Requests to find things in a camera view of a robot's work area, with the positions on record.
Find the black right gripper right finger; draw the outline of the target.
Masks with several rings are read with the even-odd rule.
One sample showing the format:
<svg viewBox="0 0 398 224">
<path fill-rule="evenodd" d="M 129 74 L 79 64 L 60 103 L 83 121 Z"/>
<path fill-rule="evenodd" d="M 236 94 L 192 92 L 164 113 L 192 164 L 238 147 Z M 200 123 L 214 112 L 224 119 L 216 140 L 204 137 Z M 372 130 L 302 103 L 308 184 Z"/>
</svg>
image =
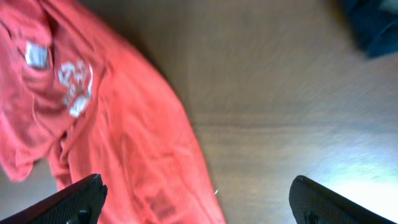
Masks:
<svg viewBox="0 0 398 224">
<path fill-rule="evenodd" d="M 395 224 L 304 175 L 293 180 L 289 205 L 297 224 Z"/>
</svg>

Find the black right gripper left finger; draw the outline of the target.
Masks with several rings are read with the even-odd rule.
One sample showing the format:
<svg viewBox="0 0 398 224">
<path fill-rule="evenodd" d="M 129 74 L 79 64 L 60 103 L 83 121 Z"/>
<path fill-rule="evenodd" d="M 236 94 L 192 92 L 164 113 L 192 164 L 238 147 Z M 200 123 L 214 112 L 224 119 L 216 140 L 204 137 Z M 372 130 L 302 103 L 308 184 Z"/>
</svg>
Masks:
<svg viewBox="0 0 398 224">
<path fill-rule="evenodd" d="M 101 176 L 91 174 L 1 224 L 97 224 L 107 194 Z"/>
</svg>

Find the red orange t-shirt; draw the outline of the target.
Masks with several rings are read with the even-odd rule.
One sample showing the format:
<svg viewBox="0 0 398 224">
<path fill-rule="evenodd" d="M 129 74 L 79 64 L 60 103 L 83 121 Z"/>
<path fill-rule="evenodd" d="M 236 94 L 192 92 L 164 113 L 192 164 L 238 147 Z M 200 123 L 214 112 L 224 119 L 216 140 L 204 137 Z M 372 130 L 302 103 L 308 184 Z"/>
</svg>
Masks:
<svg viewBox="0 0 398 224">
<path fill-rule="evenodd" d="M 46 159 L 108 186 L 100 223 L 224 223 L 185 110 L 140 52 L 76 1 L 1 2 L 1 165 Z"/>
</svg>

